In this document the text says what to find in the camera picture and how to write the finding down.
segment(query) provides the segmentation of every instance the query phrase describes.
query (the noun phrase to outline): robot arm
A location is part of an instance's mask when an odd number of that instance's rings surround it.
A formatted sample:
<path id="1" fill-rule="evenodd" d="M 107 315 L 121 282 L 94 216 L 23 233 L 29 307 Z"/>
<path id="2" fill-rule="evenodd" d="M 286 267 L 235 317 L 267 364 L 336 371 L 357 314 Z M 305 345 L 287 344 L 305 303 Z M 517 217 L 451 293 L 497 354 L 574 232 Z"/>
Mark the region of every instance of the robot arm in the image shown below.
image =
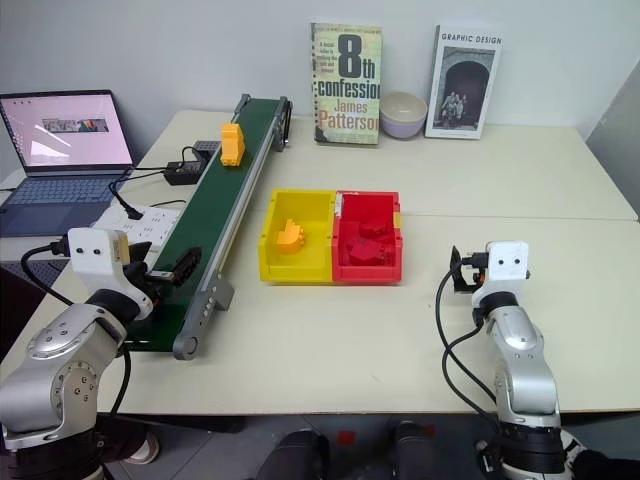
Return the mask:
<path id="1" fill-rule="evenodd" d="M 495 375 L 502 474 L 509 479 L 564 479 L 556 384 L 543 350 L 544 338 L 518 304 L 528 278 L 528 245 L 491 242 L 474 254 L 475 285 L 456 272 L 457 291 L 473 292 L 473 316 L 487 326 L 499 352 Z M 454 250 L 452 262 L 459 260 Z"/>
<path id="2" fill-rule="evenodd" d="M 92 430 L 100 377 L 118 355 L 125 326 L 147 318 L 160 301 L 156 285 L 181 285 L 201 256 L 200 249 L 190 249 L 173 271 L 149 272 L 142 260 L 150 244 L 130 247 L 121 232 L 77 228 L 68 239 L 73 270 L 91 296 L 38 332 L 22 364 L 0 386 L 6 448 L 30 459 L 24 478 L 36 472 L 60 475 L 51 459 L 65 455 L 68 464 L 87 466 L 75 478 L 100 477 L 95 475 L 100 467 Z"/>

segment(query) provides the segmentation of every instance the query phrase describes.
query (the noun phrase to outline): floor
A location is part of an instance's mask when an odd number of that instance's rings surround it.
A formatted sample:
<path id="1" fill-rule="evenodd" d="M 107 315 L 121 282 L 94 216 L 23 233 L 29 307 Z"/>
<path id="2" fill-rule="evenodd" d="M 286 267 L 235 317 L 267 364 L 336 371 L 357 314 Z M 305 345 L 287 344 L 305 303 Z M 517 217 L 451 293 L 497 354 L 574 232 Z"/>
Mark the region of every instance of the floor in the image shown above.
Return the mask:
<path id="1" fill-rule="evenodd" d="M 442 479 L 482 480 L 473 445 L 487 428 L 475 415 L 308 415 L 252 417 L 237 434 L 153 426 L 162 452 L 145 466 L 109 465 L 116 480 L 246 480 L 285 434 L 312 428 L 329 438 L 333 480 L 387 480 L 385 447 L 388 433 L 401 420 L 413 420 L 432 435 Z M 640 460 L 640 415 L 570 428 L 588 447 L 618 458 Z M 354 432 L 351 445 L 340 444 Z"/>

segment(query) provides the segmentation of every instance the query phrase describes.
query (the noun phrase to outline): laptop screen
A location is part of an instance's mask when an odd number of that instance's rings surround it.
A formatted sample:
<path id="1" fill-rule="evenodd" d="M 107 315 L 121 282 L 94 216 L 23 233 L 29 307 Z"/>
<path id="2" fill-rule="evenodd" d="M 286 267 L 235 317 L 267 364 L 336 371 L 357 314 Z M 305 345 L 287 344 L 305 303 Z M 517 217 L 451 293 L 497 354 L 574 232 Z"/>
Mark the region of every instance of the laptop screen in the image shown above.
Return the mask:
<path id="1" fill-rule="evenodd" d="M 108 91 L 0 96 L 27 172 L 123 170 L 132 164 Z"/>

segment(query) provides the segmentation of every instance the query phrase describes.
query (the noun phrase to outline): orange block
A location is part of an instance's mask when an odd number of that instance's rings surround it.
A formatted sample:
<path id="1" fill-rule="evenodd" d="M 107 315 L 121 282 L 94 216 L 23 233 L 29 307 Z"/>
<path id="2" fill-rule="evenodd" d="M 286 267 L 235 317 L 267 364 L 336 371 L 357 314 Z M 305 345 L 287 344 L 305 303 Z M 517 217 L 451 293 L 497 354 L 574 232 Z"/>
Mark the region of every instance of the orange block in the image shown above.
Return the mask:
<path id="1" fill-rule="evenodd" d="M 296 225 L 293 219 L 288 218 L 284 230 L 278 232 L 276 247 L 280 253 L 298 253 L 304 245 L 304 229 Z"/>
<path id="2" fill-rule="evenodd" d="M 244 154 L 244 135 L 237 123 L 222 125 L 222 155 L 220 161 L 225 167 L 240 165 Z"/>

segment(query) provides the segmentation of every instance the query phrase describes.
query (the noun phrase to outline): book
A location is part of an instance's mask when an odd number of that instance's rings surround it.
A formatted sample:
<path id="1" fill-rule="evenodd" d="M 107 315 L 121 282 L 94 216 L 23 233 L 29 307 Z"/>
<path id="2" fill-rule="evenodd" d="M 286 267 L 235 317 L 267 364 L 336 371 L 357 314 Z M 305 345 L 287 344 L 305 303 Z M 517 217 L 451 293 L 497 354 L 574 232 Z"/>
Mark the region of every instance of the book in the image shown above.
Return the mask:
<path id="1" fill-rule="evenodd" d="M 382 28 L 311 24 L 315 140 L 377 144 Z"/>
<path id="2" fill-rule="evenodd" d="M 500 34 L 438 26 L 425 137 L 480 138 L 501 51 Z"/>

